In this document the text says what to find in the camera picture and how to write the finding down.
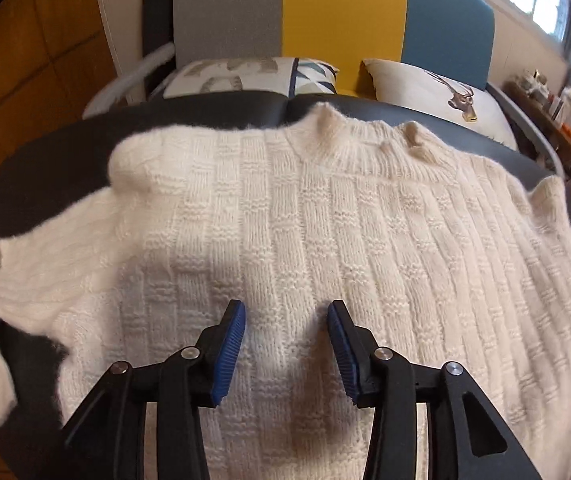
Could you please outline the cream knitted sweater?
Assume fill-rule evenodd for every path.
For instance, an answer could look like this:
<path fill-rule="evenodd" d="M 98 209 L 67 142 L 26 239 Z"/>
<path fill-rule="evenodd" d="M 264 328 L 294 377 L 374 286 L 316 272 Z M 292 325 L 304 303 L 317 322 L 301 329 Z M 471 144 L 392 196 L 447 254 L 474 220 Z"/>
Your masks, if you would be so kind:
<path fill-rule="evenodd" d="M 418 122 L 319 103 L 276 129 L 129 136 L 109 184 L 0 238 L 0 321 L 66 349 L 63 418 L 112 362 L 159 362 L 232 299 L 231 391 L 205 415 L 215 479 L 356 479 L 372 415 L 345 394 L 325 310 L 411 362 L 456 360 L 546 479 L 571 478 L 571 222 L 562 179 L 528 190 Z M 18 404 L 0 353 L 0 425 Z"/>

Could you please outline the white patterned pillow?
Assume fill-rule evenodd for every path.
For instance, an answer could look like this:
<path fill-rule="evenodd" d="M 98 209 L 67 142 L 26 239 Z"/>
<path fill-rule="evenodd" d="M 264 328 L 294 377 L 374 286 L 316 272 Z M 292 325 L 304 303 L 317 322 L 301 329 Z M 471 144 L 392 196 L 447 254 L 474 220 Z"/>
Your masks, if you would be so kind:
<path fill-rule="evenodd" d="M 300 94 L 336 94 L 333 65 L 314 58 L 226 58 L 182 67 L 164 89 L 165 99 L 194 94 L 267 91 L 287 98 Z"/>

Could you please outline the grey yellow blue sofa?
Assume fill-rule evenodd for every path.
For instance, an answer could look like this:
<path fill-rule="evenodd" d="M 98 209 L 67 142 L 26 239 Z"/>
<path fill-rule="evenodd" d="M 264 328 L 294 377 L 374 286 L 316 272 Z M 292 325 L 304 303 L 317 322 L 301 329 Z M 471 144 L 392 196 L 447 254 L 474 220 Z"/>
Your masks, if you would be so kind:
<path fill-rule="evenodd" d="M 102 114 L 142 81 L 160 96 L 182 67 L 226 58 L 314 58 L 339 70 L 336 94 L 377 100 L 367 58 L 430 70 L 487 91 L 514 136 L 551 156 L 543 134 L 497 84 L 501 33 L 484 0 L 142 0 L 144 58 L 104 87 L 85 115 Z"/>

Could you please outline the wooden wardrobe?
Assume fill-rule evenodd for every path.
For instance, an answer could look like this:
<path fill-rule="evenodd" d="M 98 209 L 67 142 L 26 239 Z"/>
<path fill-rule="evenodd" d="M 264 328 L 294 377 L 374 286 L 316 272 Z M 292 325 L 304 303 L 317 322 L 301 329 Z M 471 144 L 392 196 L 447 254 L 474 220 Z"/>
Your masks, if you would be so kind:
<path fill-rule="evenodd" d="M 115 75 L 98 0 L 4 0 L 0 165 L 22 145 L 78 122 Z"/>

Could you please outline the white deer print pillow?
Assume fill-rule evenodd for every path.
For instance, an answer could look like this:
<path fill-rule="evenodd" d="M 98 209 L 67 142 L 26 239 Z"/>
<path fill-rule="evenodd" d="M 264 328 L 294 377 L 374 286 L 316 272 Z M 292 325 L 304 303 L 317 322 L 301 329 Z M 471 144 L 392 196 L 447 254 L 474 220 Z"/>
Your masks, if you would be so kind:
<path fill-rule="evenodd" d="M 485 90 L 400 62 L 367 58 L 377 100 L 453 122 L 517 150 L 497 101 Z"/>

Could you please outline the cluttered wooden desk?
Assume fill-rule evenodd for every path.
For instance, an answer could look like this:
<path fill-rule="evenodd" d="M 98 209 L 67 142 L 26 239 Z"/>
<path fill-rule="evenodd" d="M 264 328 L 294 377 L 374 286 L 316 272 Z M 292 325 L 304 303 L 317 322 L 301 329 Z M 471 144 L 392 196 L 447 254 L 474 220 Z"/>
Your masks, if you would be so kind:
<path fill-rule="evenodd" d="M 571 92 L 551 92 L 539 73 L 514 77 L 502 90 L 543 134 L 571 180 Z"/>

